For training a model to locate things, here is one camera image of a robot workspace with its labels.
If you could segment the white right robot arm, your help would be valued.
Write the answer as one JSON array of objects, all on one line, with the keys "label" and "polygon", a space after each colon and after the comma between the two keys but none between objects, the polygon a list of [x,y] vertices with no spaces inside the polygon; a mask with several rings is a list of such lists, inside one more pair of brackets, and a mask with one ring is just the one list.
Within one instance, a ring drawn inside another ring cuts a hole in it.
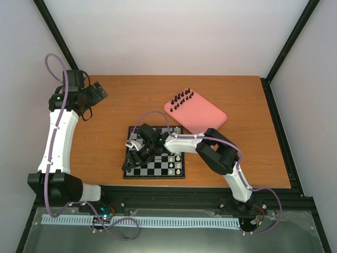
[{"label": "white right robot arm", "polygon": [[247,203],[252,196],[252,187],[241,169],[241,150],[217,130],[209,128],[199,134],[178,134],[167,128],[164,133],[155,131],[148,124],[142,124],[133,132],[143,143],[129,138],[125,145],[131,151],[122,165],[123,171],[144,166],[162,154],[178,152],[198,154],[215,173],[222,175],[228,183],[233,198]]}]

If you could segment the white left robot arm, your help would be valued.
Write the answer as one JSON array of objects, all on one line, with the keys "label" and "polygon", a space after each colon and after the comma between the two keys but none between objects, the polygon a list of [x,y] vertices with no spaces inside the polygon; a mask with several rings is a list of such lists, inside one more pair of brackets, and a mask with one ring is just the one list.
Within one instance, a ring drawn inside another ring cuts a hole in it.
[{"label": "white left robot arm", "polygon": [[98,185],[85,184],[71,175],[70,154],[75,127],[84,113],[107,97],[102,86],[95,82],[85,85],[89,76],[82,70],[68,70],[63,80],[69,88],[59,86],[48,102],[50,125],[45,152],[36,173],[30,173],[27,183],[36,196],[49,202],[91,201],[98,212],[109,208],[110,200],[101,194]]}]

